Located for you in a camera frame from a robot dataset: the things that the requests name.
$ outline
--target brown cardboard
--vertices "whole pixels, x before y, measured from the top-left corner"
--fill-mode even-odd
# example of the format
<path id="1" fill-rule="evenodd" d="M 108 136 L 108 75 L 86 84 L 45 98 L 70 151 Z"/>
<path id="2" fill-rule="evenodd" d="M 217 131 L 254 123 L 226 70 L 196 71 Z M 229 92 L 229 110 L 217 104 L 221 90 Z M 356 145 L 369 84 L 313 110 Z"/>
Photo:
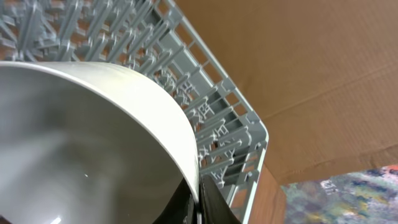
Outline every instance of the brown cardboard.
<path id="1" fill-rule="evenodd" d="M 286 195 L 266 166 L 262 167 L 249 224 L 283 224 Z"/>
<path id="2" fill-rule="evenodd" d="M 177 2 L 267 126 L 280 184 L 398 162 L 398 1 Z"/>

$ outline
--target colorful painting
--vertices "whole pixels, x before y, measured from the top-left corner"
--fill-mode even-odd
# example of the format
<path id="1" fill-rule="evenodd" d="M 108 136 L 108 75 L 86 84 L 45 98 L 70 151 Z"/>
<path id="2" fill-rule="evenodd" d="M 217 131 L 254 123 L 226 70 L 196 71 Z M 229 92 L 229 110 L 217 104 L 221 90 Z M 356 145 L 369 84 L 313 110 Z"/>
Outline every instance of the colorful painting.
<path id="1" fill-rule="evenodd" d="M 282 188 L 285 224 L 398 224 L 398 165 Z"/>

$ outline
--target dish rack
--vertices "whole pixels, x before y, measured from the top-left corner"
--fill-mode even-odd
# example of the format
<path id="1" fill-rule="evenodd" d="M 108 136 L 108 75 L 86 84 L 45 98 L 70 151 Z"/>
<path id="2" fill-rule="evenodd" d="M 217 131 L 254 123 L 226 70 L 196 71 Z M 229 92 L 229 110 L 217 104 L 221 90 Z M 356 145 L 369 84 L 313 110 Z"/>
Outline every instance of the dish rack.
<path id="1" fill-rule="evenodd" d="M 191 122 L 200 174 L 248 222 L 267 129 L 172 0 L 3 0 L 0 31 L 1 60 L 109 62 L 160 85 Z"/>

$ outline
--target gray plastic dish rack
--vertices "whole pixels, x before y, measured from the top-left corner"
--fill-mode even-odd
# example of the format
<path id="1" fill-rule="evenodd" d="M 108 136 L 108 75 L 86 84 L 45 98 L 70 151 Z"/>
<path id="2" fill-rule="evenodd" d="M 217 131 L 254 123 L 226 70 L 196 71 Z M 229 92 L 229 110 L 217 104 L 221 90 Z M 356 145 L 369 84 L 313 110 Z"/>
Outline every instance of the gray plastic dish rack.
<path id="1" fill-rule="evenodd" d="M 0 0 L 0 15 L 1 60 L 110 62 L 169 92 L 192 124 L 200 173 L 248 222 L 267 129 L 172 0 Z"/>

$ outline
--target black object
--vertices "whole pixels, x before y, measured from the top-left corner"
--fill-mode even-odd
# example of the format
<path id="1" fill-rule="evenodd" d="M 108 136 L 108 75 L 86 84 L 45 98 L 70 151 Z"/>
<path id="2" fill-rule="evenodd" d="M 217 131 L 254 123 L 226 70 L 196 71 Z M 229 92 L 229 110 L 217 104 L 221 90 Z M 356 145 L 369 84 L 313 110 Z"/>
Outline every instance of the black object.
<path id="1" fill-rule="evenodd" d="M 200 201 L 199 205 L 195 205 L 190 189 L 183 179 L 153 224 L 241 224 L 210 176 L 201 177 L 199 188 Z"/>

